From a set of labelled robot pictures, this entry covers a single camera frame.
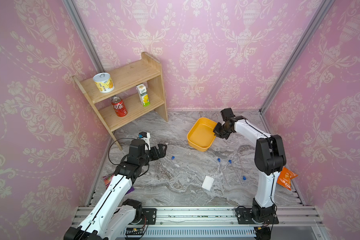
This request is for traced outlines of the yellow plastic basin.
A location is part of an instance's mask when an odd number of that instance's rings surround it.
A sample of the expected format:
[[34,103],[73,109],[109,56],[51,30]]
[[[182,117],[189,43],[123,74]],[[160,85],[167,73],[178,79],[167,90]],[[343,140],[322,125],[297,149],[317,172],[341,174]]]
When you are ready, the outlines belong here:
[[216,138],[214,134],[216,125],[215,121],[208,118],[199,118],[187,134],[189,146],[200,152],[207,151]]

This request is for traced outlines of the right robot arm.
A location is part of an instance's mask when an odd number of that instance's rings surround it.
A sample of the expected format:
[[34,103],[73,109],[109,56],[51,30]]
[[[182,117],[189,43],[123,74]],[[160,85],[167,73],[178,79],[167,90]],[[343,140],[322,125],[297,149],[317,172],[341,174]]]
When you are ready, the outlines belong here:
[[287,163],[282,137],[262,131],[243,116],[235,116],[230,108],[222,110],[221,115],[224,122],[215,126],[213,132],[216,137],[228,139],[232,133],[238,133],[255,146],[254,162],[260,173],[252,219],[256,223],[278,224],[276,184]]

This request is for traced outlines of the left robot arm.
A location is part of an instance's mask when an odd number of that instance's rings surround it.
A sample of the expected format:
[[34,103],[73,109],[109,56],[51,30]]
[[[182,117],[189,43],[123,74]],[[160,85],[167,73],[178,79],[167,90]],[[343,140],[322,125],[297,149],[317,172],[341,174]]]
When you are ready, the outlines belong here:
[[122,199],[137,178],[143,175],[142,168],[164,158],[167,147],[166,144],[151,147],[146,138],[133,139],[129,153],[117,165],[111,183],[99,202],[78,227],[70,227],[66,231],[64,239],[115,240],[131,223],[143,222],[146,225],[142,203],[131,199],[122,202]]

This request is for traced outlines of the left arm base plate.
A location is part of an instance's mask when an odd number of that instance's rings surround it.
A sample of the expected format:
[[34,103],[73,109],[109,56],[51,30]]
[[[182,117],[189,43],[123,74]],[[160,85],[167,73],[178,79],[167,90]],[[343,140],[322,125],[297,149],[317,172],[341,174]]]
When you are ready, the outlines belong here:
[[142,208],[136,211],[132,225],[155,225],[157,217],[156,208]]

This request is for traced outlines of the white wiping cloth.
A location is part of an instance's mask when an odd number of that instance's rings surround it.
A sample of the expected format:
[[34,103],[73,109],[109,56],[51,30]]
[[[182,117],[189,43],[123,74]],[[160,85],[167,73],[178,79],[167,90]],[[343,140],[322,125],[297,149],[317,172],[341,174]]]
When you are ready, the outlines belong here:
[[202,188],[206,191],[210,191],[213,184],[214,184],[214,178],[212,178],[210,176],[205,176],[203,184],[202,184]]

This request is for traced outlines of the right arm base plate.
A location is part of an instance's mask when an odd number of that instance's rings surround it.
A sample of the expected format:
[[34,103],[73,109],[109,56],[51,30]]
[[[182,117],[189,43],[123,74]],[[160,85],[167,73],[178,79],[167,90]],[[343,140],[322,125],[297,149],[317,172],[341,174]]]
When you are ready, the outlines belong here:
[[234,209],[234,214],[239,225],[277,225],[278,217],[273,213],[262,213],[262,211],[242,208],[241,206]]

